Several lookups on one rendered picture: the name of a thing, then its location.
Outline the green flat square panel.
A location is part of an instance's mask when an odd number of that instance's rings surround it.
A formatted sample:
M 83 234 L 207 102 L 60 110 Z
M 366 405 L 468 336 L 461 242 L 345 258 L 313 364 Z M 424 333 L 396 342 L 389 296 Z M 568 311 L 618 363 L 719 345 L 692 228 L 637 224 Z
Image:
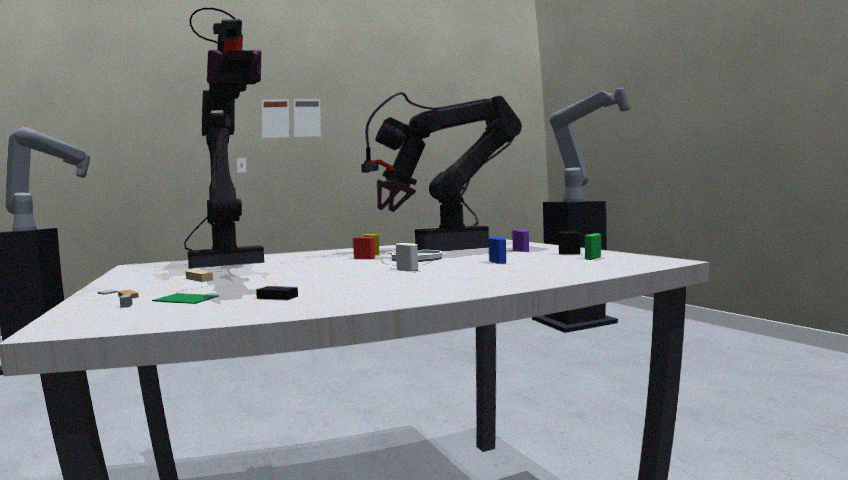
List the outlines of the green flat square panel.
M 176 293 L 169 296 L 161 297 L 158 299 L 154 299 L 152 301 L 157 302 L 171 302 L 171 303 L 186 303 L 186 304 L 197 304 L 212 298 L 219 297 L 219 295 L 202 295 L 202 294 L 183 294 Z

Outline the purple block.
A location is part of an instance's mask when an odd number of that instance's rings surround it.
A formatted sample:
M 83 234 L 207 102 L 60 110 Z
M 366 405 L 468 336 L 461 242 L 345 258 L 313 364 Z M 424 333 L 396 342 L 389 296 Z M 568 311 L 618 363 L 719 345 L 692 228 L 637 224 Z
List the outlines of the purple block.
M 527 252 L 529 251 L 529 231 L 513 230 L 512 231 L 513 250 Z

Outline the white saucer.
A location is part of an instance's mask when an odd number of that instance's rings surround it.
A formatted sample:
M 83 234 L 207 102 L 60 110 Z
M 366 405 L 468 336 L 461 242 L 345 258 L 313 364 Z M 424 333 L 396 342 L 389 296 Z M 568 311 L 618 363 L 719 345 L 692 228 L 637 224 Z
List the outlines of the white saucer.
M 440 254 L 435 254 L 439 253 Z M 396 252 L 392 253 L 392 259 L 396 259 Z M 426 259 L 435 259 L 443 256 L 442 251 L 439 250 L 418 250 L 418 255 L 426 255 L 426 256 L 418 256 L 418 260 L 426 260 Z

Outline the green block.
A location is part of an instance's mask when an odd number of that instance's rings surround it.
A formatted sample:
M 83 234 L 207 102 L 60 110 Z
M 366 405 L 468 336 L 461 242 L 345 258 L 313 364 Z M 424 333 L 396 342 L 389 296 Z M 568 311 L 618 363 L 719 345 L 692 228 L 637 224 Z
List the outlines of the green block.
M 601 257 L 601 234 L 590 235 L 585 235 L 585 259 L 592 260 Z

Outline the red block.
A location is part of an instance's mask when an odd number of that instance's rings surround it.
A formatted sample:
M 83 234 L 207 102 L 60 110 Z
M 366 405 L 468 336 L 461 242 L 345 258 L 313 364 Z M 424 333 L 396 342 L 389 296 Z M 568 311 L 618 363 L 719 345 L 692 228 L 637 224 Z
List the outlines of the red block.
M 353 238 L 354 259 L 374 259 L 374 237 Z

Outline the yellow block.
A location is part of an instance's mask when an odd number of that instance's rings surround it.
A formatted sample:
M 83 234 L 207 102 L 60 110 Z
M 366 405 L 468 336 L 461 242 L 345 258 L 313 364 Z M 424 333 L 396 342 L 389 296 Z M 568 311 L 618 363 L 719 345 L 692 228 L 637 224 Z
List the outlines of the yellow block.
M 375 255 L 379 255 L 379 235 L 378 234 L 364 234 L 364 237 L 374 237 Z

